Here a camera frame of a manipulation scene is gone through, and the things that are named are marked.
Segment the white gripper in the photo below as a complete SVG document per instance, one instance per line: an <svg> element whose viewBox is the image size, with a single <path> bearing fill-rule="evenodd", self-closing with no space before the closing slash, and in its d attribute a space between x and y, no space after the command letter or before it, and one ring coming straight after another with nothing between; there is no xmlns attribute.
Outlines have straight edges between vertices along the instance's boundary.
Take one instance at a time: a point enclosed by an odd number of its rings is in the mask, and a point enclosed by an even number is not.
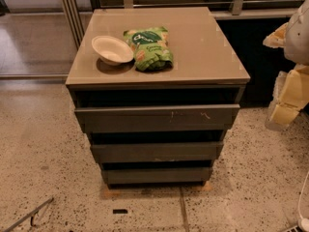
<svg viewBox="0 0 309 232"><path fill-rule="evenodd" d="M263 40L271 48L285 46L288 23L282 24ZM265 125L269 130L285 130L309 103L309 66L297 64L289 72L280 72L275 79Z"/></svg>

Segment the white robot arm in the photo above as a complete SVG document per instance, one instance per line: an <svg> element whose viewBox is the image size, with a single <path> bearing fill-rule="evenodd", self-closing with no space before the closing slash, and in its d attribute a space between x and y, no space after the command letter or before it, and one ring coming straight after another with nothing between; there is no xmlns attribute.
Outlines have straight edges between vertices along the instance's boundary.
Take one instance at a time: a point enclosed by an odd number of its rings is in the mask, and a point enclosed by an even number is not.
<svg viewBox="0 0 309 232"><path fill-rule="evenodd" d="M266 36L263 45L281 47L285 58L295 63L292 70L280 72L276 77L267 112L266 127L282 131L309 103L309 0L303 2L287 23Z"/></svg>

